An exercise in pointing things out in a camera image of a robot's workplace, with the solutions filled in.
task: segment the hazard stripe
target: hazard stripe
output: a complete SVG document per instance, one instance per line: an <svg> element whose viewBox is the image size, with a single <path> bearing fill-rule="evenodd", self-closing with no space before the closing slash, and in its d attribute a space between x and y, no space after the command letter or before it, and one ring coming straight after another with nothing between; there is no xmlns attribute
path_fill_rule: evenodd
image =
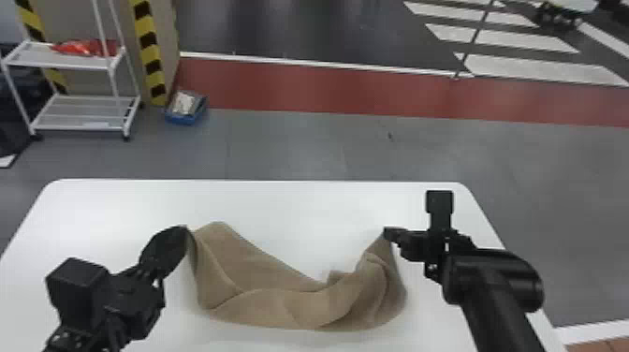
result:
<svg viewBox="0 0 629 352"><path fill-rule="evenodd" d="M15 0L15 5L18 7L18 13L20 18L28 31L28 35L34 41L46 42L44 37L44 26L41 23L41 19L35 13L35 9L31 5L29 0ZM67 82L64 75L58 69L46 68L42 69L46 79L53 84L57 91L61 94L67 94Z"/></svg>
<svg viewBox="0 0 629 352"><path fill-rule="evenodd" d="M135 19L139 56L144 65L146 87L151 94L151 102L154 105L164 106L167 102L168 90L151 3L147 0L129 0L129 5Z"/></svg>

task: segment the blue box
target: blue box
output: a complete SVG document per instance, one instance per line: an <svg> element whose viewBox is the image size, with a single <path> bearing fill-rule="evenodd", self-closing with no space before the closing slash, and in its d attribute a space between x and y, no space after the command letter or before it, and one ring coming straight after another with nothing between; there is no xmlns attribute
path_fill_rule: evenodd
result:
<svg viewBox="0 0 629 352"><path fill-rule="evenodd" d="M197 106L197 110L192 114L179 114L171 111L170 109L165 110L166 121L171 124L176 125L193 125L198 118L205 114L205 111L208 110L208 101L207 97L203 96L201 98L200 104Z"/></svg>

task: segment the concrete floor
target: concrete floor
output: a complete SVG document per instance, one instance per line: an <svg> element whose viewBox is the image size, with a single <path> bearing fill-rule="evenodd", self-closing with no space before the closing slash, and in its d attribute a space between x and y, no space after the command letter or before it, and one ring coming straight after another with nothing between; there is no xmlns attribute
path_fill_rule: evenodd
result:
<svg viewBox="0 0 629 352"><path fill-rule="evenodd" d="M629 317L627 129L244 110L181 127L146 110L130 143L46 136L0 169L0 248L61 178L458 181L540 270L554 325Z"/></svg>

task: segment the white metal shelf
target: white metal shelf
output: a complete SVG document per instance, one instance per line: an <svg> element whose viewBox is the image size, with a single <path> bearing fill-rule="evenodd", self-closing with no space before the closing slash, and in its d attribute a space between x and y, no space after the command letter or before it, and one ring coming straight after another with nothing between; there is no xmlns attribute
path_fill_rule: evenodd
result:
<svg viewBox="0 0 629 352"><path fill-rule="evenodd" d="M7 77L7 83L20 109L24 123L28 127L31 137L35 140L41 140L41 136L37 133L38 130L122 131L124 140L130 138L131 124L133 124L136 112L140 107L138 82L133 73L131 59L125 49L124 34L116 13L114 0L108 0L108 3L118 40L122 44L115 55L112 55L113 52L109 52L97 0L91 0L91 2L99 34L98 40L103 47L105 57L76 56L53 51L50 43L30 40L28 31L24 26L22 27L24 41L6 58L0 57L2 72ZM136 96L120 96L119 94L115 70L123 57L131 73L131 81ZM51 82L54 95L35 120L31 122L15 82L10 76L11 66L106 71L110 79L112 96L59 95L55 84Z"/></svg>
<svg viewBox="0 0 629 352"><path fill-rule="evenodd" d="M31 126L35 130L123 131L138 107L138 97L54 95Z"/></svg>
<svg viewBox="0 0 629 352"><path fill-rule="evenodd" d="M8 66L26 66L41 68L61 68L89 71L107 71L115 69L126 50L118 48L116 56L111 58L98 56L76 56L54 51L51 43L39 43L25 40L5 58Z"/></svg>

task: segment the cloth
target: cloth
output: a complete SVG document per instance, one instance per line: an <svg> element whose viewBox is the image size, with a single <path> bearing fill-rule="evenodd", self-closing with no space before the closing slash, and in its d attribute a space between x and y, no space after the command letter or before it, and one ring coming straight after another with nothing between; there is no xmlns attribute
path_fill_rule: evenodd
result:
<svg viewBox="0 0 629 352"><path fill-rule="evenodd" d="M224 223L194 232L191 259L199 304L227 322L294 330L366 330L401 311L406 291L390 243L378 238L353 272L314 280Z"/></svg>

